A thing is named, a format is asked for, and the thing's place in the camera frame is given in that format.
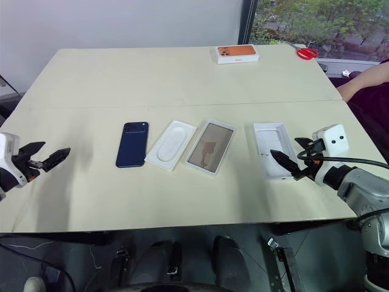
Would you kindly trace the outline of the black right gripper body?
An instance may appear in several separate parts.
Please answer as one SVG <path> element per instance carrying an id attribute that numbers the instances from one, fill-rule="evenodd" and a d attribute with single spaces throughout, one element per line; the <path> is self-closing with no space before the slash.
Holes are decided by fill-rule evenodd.
<path id="1" fill-rule="evenodd" d="M 304 169 L 304 174 L 311 180 L 315 180 L 316 174 L 323 165 L 323 161 L 318 160 L 322 158 L 323 147 L 321 145 L 309 146 L 305 150 L 299 153 L 299 159 L 304 161 L 306 168 Z"/>

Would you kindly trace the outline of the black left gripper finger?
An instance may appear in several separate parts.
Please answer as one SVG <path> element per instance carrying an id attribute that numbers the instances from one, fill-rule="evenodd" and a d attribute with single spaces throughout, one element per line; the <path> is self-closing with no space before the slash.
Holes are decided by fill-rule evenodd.
<path id="1" fill-rule="evenodd" d="M 49 172 L 58 164 L 61 164 L 69 156 L 70 152 L 70 147 L 57 150 L 42 162 L 41 169 L 43 169 L 45 172 Z"/>
<path id="2" fill-rule="evenodd" d="M 21 159 L 31 159 L 31 157 L 38 153 L 44 145 L 44 141 L 31 142 L 19 149 L 18 157 Z"/>

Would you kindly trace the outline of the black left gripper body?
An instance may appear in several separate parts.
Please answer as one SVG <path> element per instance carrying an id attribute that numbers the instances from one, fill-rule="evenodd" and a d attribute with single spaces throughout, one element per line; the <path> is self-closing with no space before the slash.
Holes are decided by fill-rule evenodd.
<path id="1" fill-rule="evenodd" d="M 21 153 L 12 156 L 13 165 L 16 167 L 16 178 L 20 183 L 29 183 L 40 175 L 39 169 L 43 163 L 33 161 L 28 153 Z"/>

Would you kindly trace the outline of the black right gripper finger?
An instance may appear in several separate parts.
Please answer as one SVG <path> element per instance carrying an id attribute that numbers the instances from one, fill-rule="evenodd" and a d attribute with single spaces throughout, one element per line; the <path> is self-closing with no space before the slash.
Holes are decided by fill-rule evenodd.
<path id="1" fill-rule="evenodd" d="M 296 137 L 294 140 L 304 149 L 312 147 L 313 144 L 313 140 L 306 137 Z"/>
<path id="2" fill-rule="evenodd" d="M 276 162 L 286 169 L 295 180 L 301 179 L 301 170 L 298 164 L 291 160 L 289 156 L 278 150 L 270 150 L 270 153 Z"/>

